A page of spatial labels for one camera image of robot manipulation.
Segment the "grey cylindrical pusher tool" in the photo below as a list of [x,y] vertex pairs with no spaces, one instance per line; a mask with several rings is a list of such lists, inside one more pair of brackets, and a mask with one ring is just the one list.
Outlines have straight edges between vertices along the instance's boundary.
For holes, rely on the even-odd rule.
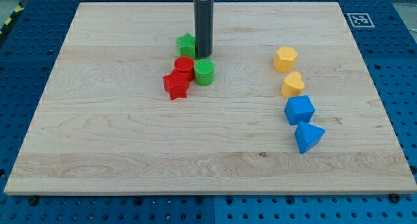
[[214,0],[194,0],[195,55],[209,57],[213,47]]

